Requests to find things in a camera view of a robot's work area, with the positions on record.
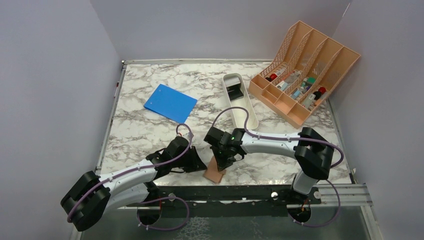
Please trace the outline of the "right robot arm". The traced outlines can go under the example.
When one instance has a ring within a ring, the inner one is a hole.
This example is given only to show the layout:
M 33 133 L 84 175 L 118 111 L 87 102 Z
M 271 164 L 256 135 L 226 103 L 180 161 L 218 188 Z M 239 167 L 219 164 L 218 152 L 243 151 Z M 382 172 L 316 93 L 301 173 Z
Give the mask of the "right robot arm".
M 309 196 L 312 187 L 327 180 L 332 165 L 335 145 L 325 140 L 310 127 L 290 134 L 262 133 L 236 128 L 231 133 L 211 127 L 204 137 L 210 145 L 219 170 L 235 162 L 235 156 L 271 154 L 292 158 L 300 165 L 291 188 L 289 199 L 300 204 Z

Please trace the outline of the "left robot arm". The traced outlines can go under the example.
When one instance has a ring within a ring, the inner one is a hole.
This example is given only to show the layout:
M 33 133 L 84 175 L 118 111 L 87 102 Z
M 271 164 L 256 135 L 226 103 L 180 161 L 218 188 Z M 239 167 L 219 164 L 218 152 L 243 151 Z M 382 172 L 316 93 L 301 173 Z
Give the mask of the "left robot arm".
M 182 136 L 125 169 L 97 175 L 84 173 L 62 198 L 68 222 L 79 232 L 94 226 L 110 210 L 130 204 L 152 205 L 161 194 L 154 180 L 179 168 L 181 173 L 206 170 L 196 148 Z

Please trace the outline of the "tan leather card holder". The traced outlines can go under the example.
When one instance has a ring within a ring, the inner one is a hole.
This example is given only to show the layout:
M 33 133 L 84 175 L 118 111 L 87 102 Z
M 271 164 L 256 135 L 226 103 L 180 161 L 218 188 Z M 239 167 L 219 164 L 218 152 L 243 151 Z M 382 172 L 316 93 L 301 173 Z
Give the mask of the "tan leather card holder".
M 216 158 L 213 156 L 207 166 L 207 169 L 203 173 L 203 177 L 214 184 L 220 184 L 226 172 L 226 169 L 218 170 Z

